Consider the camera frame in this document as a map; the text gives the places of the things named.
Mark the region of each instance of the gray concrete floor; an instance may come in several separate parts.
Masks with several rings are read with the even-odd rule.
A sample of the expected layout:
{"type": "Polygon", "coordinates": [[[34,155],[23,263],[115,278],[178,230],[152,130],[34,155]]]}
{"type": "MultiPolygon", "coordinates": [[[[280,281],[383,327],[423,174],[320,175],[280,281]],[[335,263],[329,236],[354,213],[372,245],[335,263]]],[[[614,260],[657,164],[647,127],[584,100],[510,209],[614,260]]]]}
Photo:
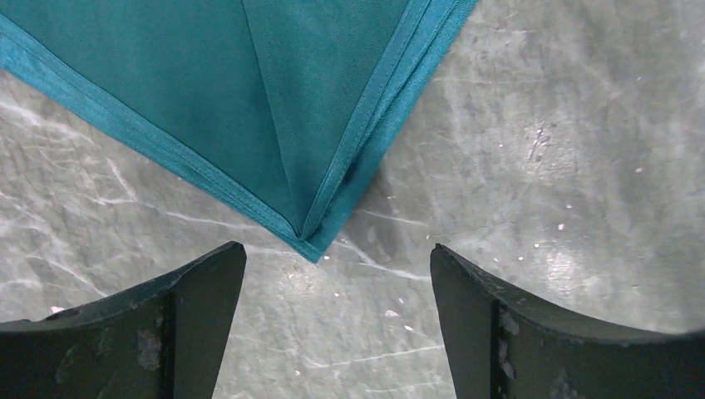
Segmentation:
{"type": "Polygon", "coordinates": [[[705,326],[705,2],[483,0],[326,258],[0,75],[0,319],[229,240],[249,265],[215,398],[454,397],[435,242],[567,308],[705,326]]]}

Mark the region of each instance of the fabric fold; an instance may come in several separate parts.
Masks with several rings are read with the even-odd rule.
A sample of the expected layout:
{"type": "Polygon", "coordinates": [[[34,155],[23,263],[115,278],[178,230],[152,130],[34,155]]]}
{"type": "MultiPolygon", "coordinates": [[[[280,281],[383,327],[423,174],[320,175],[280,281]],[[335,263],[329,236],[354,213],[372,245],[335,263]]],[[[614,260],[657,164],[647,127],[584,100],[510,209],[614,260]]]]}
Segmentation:
{"type": "Polygon", "coordinates": [[[0,67],[317,261],[472,0],[4,0],[0,67]]]}

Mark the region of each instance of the black plastic part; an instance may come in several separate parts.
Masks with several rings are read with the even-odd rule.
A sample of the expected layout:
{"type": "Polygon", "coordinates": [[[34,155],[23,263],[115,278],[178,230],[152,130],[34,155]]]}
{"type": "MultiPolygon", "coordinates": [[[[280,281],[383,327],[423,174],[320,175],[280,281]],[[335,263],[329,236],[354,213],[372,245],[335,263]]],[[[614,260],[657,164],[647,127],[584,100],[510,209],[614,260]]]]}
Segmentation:
{"type": "Polygon", "coordinates": [[[705,398],[705,332],[674,336],[590,318],[439,244],[431,280],[460,399],[705,398]]]}
{"type": "Polygon", "coordinates": [[[0,324],[0,398],[210,399],[245,260],[229,243],[108,298],[0,324]]]}

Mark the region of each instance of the teal cloth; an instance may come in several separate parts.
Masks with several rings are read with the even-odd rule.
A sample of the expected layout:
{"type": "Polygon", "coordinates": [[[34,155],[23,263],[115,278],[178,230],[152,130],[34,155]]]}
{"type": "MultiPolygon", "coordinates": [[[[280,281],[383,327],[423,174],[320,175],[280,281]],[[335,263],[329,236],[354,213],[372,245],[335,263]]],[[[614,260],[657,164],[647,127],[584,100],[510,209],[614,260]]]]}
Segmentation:
{"type": "Polygon", "coordinates": [[[0,67],[317,261],[475,0],[0,0],[0,67]]]}

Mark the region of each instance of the floor surface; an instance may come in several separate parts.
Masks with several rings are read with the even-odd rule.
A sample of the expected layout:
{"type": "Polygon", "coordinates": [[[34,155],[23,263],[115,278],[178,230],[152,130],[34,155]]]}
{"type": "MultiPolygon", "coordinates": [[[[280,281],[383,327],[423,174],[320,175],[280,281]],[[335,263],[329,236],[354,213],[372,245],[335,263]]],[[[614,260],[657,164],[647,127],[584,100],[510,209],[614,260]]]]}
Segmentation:
{"type": "Polygon", "coordinates": [[[326,257],[0,74],[0,321],[222,243],[249,264],[214,397],[453,398],[428,256],[567,308],[705,326],[705,2],[481,0],[326,257]]]}

